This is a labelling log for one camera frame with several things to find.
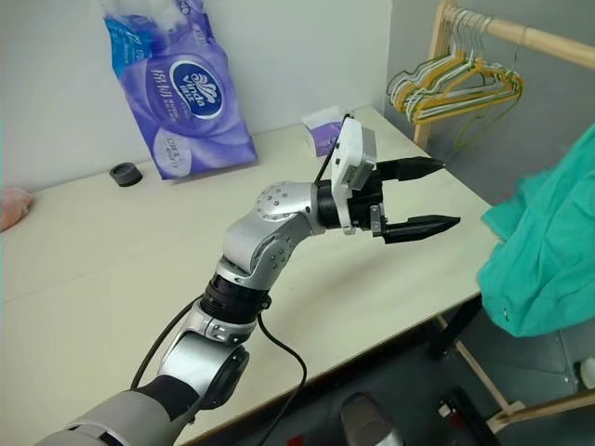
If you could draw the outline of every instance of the pink cloth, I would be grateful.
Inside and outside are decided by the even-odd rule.
[[[0,231],[7,230],[27,215],[29,205],[33,201],[30,193],[21,189],[2,189],[2,214],[0,215]]]

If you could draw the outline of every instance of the black cable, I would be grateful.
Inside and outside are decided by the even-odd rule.
[[[352,118],[352,117],[353,116],[351,116],[349,113],[347,113],[345,116],[343,116],[343,120],[341,121],[341,126],[343,126],[343,123],[345,122],[346,118]],[[316,179],[314,179],[314,184],[316,186],[318,186],[320,184],[320,180],[323,179],[324,171],[326,170],[326,167],[328,166],[328,164],[331,161],[331,157],[333,156],[333,152],[335,151],[336,146],[337,146],[337,138],[335,138],[335,140],[333,141],[333,144],[331,145],[330,150],[328,151],[328,153],[326,154],[326,157],[324,158],[323,165],[321,166],[320,170],[318,171],[318,175],[316,176]]]
[[[264,322],[262,321],[262,316],[260,313],[258,314],[258,326],[260,327],[260,330],[262,330],[262,333],[264,333],[264,335],[267,336],[269,338],[269,340],[275,346],[282,348],[287,353],[289,353],[291,356],[296,358],[297,362],[299,362],[299,365],[301,365],[301,370],[302,370],[301,381],[297,385],[296,390],[294,390],[294,393],[292,393],[289,396],[289,398],[285,402],[281,411],[279,411],[279,413],[277,414],[275,419],[272,421],[267,432],[264,434],[262,439],[260,439],[260,441],[257,443],[257,446],[262,446],[265,443],[265,441],[269,438],[272,431],[277,427],[277,424],[279,423],[279,421],[281,421],[281,418],[283,418],[283,415],[287,411],[287,407],[289,407],[289,404],[291,404],[291,402],[295,399],[295,397],[299,393],[299,391],[302,388],[304,388],[304,385],[306,384],[306,377],[308,376],[308,369],[306,368],[306,362],[304,362],[304,360],[302,360],[301,357],[291,347],[288,347],[287,345],[285,345],[283,342],[281,342],[279,339],[277,339],[275,336],[273,336],[271,334],[271,332],[269,332],[269,330],[267,330],[267,327],[264,326]]]
[[[201,297],[202,296],[199,296],[199,297],[193,299],[192,302],[190,302],[186,307],[184,307],[174,317],[174,319],[172,319],[169,322],[169,324],[166,326],[166,328],[159,334],[157,339],[155,339],[155,342],[153,342],[151,348],[149,348],[149,351],[145,355],[145,358],[140,363],[139,369],[137,370],[136,374],[134,375],[134,378],[132,378],[132,384],[130,385],[130,390],[134,390],[135,388],[139,387],[140,379],[142,379],[142,376],[144,375],[145,371],[147,370],[147,367],[149,366],[149,362],[151,362],[152,357],[155,356],[155,353],[157,353],[157,350],[163,344],[167,335],[169,335],[169,333],[174,329],[174,327],[178,324],[178,322],[181,321],[181,319],[186,315],[186,313],[188,313],[190,311],[190,309],[192,308],[192,305],[194,305],[194,302],[196,302]]]

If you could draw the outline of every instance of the gray wall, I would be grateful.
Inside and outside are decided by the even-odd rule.
[[[438,0],[393,0],[388,80],[428,58]],[[595,46],[595,2],[585,0],[460,0],[459,4]],[[515,45],[489,35],[486,58],[511,66]],[[471,115],[433,126],[430,153],[489,203],[509,196],[517,179],[558,162],[567,148],[593,124],[595,72],[521,47],[516,71],[525,80],[521,102],[468,147],[453,141]],[[496,116],[508,107],[494,107]],[[411,135],[411,125],[387,102],[387,118]],[[478,122],[474,128],[483,125]]]

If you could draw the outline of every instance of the black metal leg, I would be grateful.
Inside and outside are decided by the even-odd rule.
[[[446,328],[430,342],[428,356],[434,361],[438,361],[444,356],[446,350],[455,343],[480,309],[482,309],[482,295],[477,295],[469,302],[464,303]]]

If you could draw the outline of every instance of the vinda logo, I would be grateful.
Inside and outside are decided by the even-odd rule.
[[[213,119],[221,112],[223,97],[215,76],[205,67],[181,60],[169,70],[171,83],[191,113],[200,119]]]

